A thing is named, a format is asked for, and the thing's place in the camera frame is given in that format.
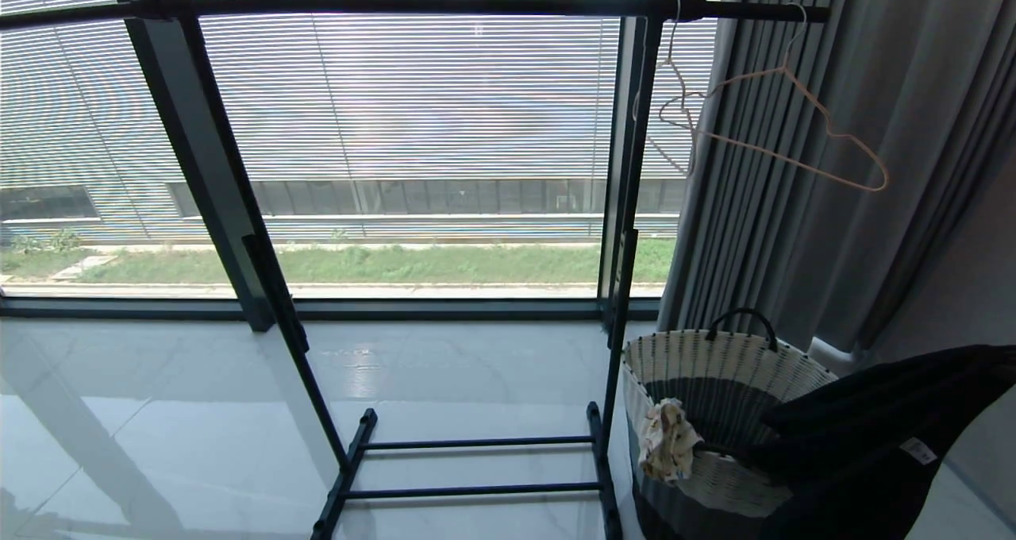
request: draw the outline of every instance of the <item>beige cloth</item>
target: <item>beige cloth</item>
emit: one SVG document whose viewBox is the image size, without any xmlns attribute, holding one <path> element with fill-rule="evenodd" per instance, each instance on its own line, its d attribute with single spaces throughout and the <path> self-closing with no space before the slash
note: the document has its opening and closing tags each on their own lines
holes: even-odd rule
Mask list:
<svg viewBox="0 0 1016 540">
<path fill-rule="evenodd" d="M 692 474 L 692 447 L 703 440 L 685 418 L 682 403 L 664 399 L 645 414 L 639 430 L 638 464 L 646 476 L 677 484 Z"/>
</svg>

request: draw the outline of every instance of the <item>white and gray basket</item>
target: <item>white and gray basket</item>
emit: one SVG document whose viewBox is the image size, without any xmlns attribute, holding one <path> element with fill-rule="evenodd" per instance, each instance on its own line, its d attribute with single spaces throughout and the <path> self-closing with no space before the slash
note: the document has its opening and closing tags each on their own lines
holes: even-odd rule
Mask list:
<svg viewBox="0 0 1016 540">
<path fill-rule="evenodd" d="M 717 331 L 737 313 L 759 318 L 769 339 Z M 739 308 L 715 319 L 708 331 L 664 332 L 630 342 L 622 378 L 632 429 L 638 431 L 650 407 L 674 398 L 705 439 L 695 447 L 690 478 L 678 482 L 681 491 L 707 508 L 758 519 L 791 495 L 742 460 L 748 447 L 776 437 L 759 417 L 836 376 L 778 342 L 757 311 Z"/>
</svg>

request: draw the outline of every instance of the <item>black basket handle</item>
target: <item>black basket handle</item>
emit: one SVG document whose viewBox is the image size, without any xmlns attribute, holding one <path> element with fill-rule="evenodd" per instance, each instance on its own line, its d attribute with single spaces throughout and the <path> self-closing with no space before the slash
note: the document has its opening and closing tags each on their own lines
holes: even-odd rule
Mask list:
<svg viewBox="0 0 1016 540">
<path fill-rule="evenodd" d="M 705 335 L 705 341 L 712 342 L 713 340 L 715 340 L 716 331 L 719 327 L 719 323 L 735 314 L 751 314 L 756 318 L 758 318 L 758 320 L 762 322 L 762 326 L 765 327 L 766 336 L 769 337 L 769 351 L 773 353 L 779 353 L 776 342 L 776 331 L 772 328 L 772 323 L 769 323 L 769 320 L 766 319 L 764 315 L 762 315 L 762 312 L 754 308 L 736 308 L 726 312 L 721 316 L 718 316 L 715 320 L 713 320 L 712 325 L 709 326 L 709 333 Z"/>
</svg>

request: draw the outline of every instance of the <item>building window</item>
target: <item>building window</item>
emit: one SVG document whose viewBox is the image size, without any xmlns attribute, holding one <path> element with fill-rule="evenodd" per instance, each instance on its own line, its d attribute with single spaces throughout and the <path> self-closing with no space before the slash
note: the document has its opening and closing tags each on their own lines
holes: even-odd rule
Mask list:
<svg viewBox="0 0 1016 540">
<path fill-rule="evenodd" d="M 602 193 L 607 190 L 602 179 L 359 179 L 251 184 L 266 217 L 588 215 L 604 211 Z M 642 181 L 639 212 L 680 212 L 684 188 L 679 179 Z M 170 192 L 182 217 L 199 216 L 186 184 L 171 183 Z"/>
<path fill-rule="evenodd" d="M 0 219 L 98 219 L 99 214 L 83 186 L 0 189 Z"/>
</svg>

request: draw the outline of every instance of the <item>grass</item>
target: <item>grass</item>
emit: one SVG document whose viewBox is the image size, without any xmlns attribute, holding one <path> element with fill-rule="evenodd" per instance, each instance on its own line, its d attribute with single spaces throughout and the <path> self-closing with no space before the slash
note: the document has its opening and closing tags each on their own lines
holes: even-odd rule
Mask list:
<svg viewBox="0 0 1016 540">
<path fill-rule="evenodd" d="M 673 239 L 642 240 L 635 282 L 664 282 L 673 253 Z M 290 283 L 576 284 L 595 282 L 599 267 L 599 245 L 350 246 L 280 250 L 277 256 Z M 116 260 L 84 272 L 78 282 L 226 284 L 229 280 L 214 251 L 171 251 L 121 252 Z"/>
<path fill-rule="evenodd" d="M 41 250 L 27 254 L 4 250 L 0 252 L 0 274 L 22 281 L 44 280 L 90 254 L 92 251 L 86 248 L 65 252 Z"/>
</svg>

